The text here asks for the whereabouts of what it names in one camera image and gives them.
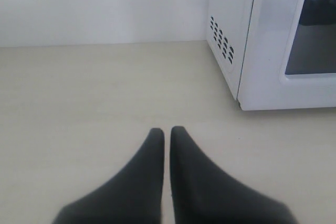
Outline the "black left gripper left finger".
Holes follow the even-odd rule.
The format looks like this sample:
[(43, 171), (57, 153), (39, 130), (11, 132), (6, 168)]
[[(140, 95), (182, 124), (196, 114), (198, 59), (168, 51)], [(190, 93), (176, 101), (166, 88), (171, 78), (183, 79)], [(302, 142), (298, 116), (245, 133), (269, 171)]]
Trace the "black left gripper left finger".
[(150, 129), (131, 160), (88, 195), (64, 206), (54, 223), (161, 223), (164, 133)]

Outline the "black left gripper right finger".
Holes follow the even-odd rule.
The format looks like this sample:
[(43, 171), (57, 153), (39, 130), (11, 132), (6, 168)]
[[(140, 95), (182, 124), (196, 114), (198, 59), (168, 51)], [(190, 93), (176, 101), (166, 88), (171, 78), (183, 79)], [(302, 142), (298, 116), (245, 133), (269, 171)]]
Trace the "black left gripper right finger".
[(176, 223), (294, 223), (289, 208), (218, 167), (182, 126), (171, 129), (170, 182)]

